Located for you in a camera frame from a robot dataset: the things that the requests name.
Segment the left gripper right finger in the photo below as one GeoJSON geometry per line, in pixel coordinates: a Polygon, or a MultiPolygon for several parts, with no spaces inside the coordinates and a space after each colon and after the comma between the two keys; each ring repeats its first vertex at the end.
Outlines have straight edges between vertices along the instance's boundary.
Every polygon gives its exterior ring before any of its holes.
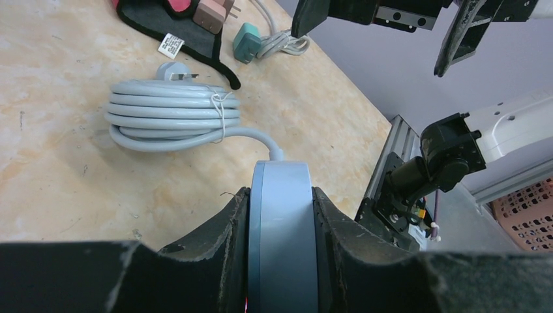
{"type": "Polygon", "coordinates": [[[416,252],[312,190],[320,312],[551,312],[552,255],[416,252]]]}

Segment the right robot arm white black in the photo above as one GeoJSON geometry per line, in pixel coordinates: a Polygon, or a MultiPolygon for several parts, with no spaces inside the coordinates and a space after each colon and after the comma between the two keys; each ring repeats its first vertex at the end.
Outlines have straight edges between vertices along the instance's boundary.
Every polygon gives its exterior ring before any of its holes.
{"type": "MultiPolygon", "coordinates": [[[[300,1],[293,15],[294,37],[308,34],[327,18],[362,25],[376,24],[412,33],[432,30],[448,1],[300,1]]],[[[441,44],[436,76],[471,57],[489,25],[550,19],[551,1],[458,1],[458,11],[441,44]]],[[[472,173],[525,146],[549,139],[545,116],[552,112],[546,91],[471,113],[456,113],[428,125],[419,137],[420,152],[410,148],[393,127],[355,221],[385,242],[419,250],[437,241],[437,214],[429,213],[426,196],[448,192],[472,173]]]]}

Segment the blue round power socket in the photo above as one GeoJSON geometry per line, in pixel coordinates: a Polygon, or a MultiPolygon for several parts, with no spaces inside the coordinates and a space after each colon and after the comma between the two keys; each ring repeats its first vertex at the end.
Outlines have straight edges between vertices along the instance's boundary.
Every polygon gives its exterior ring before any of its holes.
{"type": "Polygon", "coordinates": [[[316,231],[307,164],[259,161],[248,221],[248,312],[317,312],[316,231]]]}

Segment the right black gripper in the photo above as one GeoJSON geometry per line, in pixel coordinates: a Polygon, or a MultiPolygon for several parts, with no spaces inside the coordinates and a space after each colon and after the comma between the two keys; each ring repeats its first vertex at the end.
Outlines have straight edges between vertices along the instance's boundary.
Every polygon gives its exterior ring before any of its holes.
{"type": "Polygon", "coordinates": [[[475,54],[491,22],[525,22],[538,2],[299,0],[292,18],[291,35],[295,38],[307,35],[328,16],[362,25],[378,24],[410,33],[416,29],[431,31],[441,10],[453,3],[458,6],[458,11],[442,42],[434,67],[434,75],[438,77],[444,76],[451,65],[475,54]]]}

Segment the pink plug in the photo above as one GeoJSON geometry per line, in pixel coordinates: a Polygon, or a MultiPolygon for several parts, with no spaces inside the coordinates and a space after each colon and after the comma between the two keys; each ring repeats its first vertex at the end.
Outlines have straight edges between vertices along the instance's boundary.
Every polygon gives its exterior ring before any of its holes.
{"type": "Polygon", "coordinates": [[[233,10],[240,12],[234,0],[201,0],[192,17],[193,22],[206,31],[217,35],[221,32],[228,16],[237,18],[233,10]]]}

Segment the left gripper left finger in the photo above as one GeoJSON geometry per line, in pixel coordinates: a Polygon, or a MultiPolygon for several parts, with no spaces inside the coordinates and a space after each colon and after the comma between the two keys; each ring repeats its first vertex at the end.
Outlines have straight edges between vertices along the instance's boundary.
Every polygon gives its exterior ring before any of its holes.
{"type": "Polygon", "coordinates": [[[2,312],[244,312],[250,189],[156,251],[142,242],[3,243],[2,312]]]}

